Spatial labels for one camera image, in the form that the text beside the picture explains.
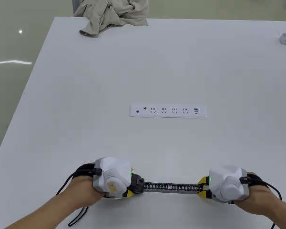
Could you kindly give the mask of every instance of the black strap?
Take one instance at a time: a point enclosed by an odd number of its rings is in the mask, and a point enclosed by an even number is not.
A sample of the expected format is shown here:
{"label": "black strap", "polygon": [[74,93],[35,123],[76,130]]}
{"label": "black strap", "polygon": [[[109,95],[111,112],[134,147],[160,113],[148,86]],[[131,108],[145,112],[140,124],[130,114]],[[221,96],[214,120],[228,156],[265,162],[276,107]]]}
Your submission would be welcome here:
{"label": "black strap", "polygon": [[252,181],[249,180],[249,182],[248,182],[249,187],[261,185],[261,186],[264,186],[264,187],[269,188],[267,185],[265,185],[265,184],[263,183],[263,180],[262,180],[258,175],[250,174],[250,173],[249,173],[249,174],[247,174],[247,176],[248,176],[248,178],[254,179],[254,180],[252,180]]}
{"label": "black strap", "polygon": [[88,173],[87,172],[87,169],[94,169],[94,164],[92,163],[88,163],[88,164],[83,164],[82,166],[80,166],[75,172],[76,174],[74,174],[73,178],[76,178],[76,177],[79,177],[79,176],[89,176],[89,177],[92,177],[93,178],[93,174],[91,173]]}

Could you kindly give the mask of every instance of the tape measure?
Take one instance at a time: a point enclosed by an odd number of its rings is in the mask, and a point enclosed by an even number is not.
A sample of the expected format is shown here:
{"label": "tape measure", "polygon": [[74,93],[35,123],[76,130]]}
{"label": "tape measure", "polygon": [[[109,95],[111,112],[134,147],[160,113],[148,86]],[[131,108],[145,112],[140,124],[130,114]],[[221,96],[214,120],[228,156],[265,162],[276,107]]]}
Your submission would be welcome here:
{"label": "tape measure", "polygon": [[200,184],[144,183],[144,192],[167,192],[197,194],[203,190]]}

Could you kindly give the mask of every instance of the small white object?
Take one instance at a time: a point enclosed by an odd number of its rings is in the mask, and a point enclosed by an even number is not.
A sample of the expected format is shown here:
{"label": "small white object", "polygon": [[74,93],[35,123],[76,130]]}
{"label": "small white object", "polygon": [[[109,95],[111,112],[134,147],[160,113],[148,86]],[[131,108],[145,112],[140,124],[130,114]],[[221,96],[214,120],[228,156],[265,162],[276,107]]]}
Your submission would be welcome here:
{"label": "small white object", "polygon": [[212,168],[209,171],[209,188],[223,202],[244,200],[249,196],[249,188],[247,184],[241,184],[239,178],[246,176],[247,172],[236,166]]}
{"label": "small white object", "polygon": [[207,118],[206,107],[182,104],[131,104],[131,117]]}
{"label": "small white object", "polygon": [[286,33],[283,33],[280,37],[281,44],[286,45]]}
{"label": "small white object", "polygon": [[103,157],[95,161],[95,168],[102,169],[102,175],[93,177],[93,187],[106,197],[121,198],[131,184],[131,164],[114,157]]}

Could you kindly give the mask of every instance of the crumpled fabric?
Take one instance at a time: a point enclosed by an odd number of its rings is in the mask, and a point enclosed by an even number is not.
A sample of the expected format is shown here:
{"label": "crumpled fabric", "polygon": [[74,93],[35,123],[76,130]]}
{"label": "crumpled fabric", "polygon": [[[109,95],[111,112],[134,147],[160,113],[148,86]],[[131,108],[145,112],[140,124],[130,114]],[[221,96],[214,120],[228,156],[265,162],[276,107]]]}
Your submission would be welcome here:
{"label": "crumpled fabric", "polygon": [[82,0],[74,16],[89,20],[80,34],[95,36],[111,25],[148,26],[147,13],[148,0]]}

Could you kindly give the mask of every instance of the forearm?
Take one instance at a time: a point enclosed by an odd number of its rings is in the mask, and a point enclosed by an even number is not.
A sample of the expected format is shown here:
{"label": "forearm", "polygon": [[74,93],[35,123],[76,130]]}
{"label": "forearm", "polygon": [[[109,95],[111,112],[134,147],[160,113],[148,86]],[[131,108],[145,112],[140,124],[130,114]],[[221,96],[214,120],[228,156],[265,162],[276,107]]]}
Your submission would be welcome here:
{"label": "forearm", "polygon": [[7,229],[54,229],[75,211],[76,207],[71,201],[65,193],[61,193]]}
{"label": "forearm", "polygon": [[286,229],[286,203],[274,199],[269,203],[269,210],[265,216],[271,219],[280,229]]}

